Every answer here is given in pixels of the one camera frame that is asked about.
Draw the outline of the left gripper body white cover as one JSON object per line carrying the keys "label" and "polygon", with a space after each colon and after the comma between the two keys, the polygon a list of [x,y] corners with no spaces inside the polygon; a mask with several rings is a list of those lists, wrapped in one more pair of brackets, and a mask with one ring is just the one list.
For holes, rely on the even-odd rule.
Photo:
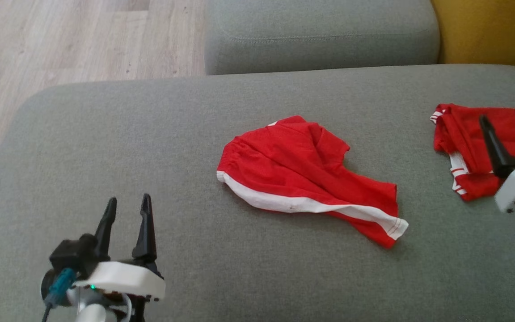
{"label": "left gripper body white cover", "polygon": [[96,291],[156,301],[166,295],[166,282],[155,261],[100,262],[88,277],[74,282],[73,287],[73,302],[83,302],[84,297],[90,297]]}

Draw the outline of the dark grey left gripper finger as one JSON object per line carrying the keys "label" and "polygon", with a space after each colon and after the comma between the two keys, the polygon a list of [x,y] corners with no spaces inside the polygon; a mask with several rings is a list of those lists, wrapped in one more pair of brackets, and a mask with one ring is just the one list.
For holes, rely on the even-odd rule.
{"label": "dark grey left gripper finger", "polygon": [[143,195],[139,214],[141,215],[142,222],[139,236],[131,255],[135,260],[141,260],[144,263],[154,263],[157,259],[155,223],[152,199],[147,193]]}
{"label": "dark grey left gripper finger", "polygon": [[117,211],[117,198],[112,197],[109,199],[106,209],[104,210],[104,214],[98,224],[97,230],[95,232],[95,237],[97,239],[97,245],[94,249],[94,254],[99,260],[102,261],[110,261],[110,256],[108,254],[109,245],[110,245],[110,236],[112,232],[112,225],[116,220],[116,211]]}

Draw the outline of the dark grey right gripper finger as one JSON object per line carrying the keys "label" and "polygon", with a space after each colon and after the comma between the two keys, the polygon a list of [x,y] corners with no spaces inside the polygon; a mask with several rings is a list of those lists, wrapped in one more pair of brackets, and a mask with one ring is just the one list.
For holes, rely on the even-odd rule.
{"label": "dark grey right gripper finger", "polygon": [[495,128],[485,114],[479,118],[484,142],[492,165],[492,171],[499,179],[507,179],[515,170],[515,157],[511,155],[499,140]]}

